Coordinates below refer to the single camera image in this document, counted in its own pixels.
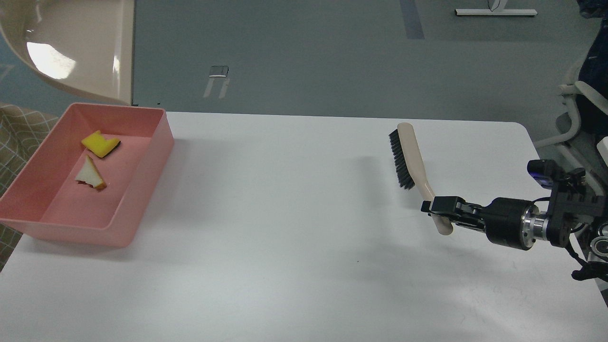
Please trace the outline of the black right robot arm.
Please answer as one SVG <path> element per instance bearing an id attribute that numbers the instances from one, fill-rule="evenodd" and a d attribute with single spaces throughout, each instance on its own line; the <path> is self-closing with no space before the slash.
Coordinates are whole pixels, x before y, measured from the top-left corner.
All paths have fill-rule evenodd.
<path id="1" fill-rule="evenodd" d="M 550 190 L 544 197 L 547 210 L 535 201 L 495 198 L 488 206 L 468 203 L 458 196 L 439 196 L 426 200 L 421 211 L 447 219 L 460 227 L 482 232 L 489 242 L 527 251 L 542 240 L 563 247 L 580 264 L 571 274 L 576 281 L 607 280 L 607 251 L 595 243 L 607 243 L 607 197 L 595 194 L 586 182 L 586 170 L 565 171 L 553 160 L 532 160 L 527 172 L 542 187 Z M 587 228 L 590 252 L 597 257 L 586 261 L 573 249 L 571 234 Z"/>

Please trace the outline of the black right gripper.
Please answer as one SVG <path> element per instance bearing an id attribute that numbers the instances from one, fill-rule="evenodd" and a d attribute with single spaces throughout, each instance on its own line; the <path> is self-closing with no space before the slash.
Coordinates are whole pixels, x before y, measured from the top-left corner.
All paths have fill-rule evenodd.
<path id="1" fill-rule="evenodd" d="M 547 240 L 547 214 L 528 200 L 496 198 L 482 207 L 459 196 L 436 196 L 423 201 L 420 210 L 441 216 L 439 233 L 452 233 L 455 224 L 485 233 L 496 245 L 524 251 Z"/>

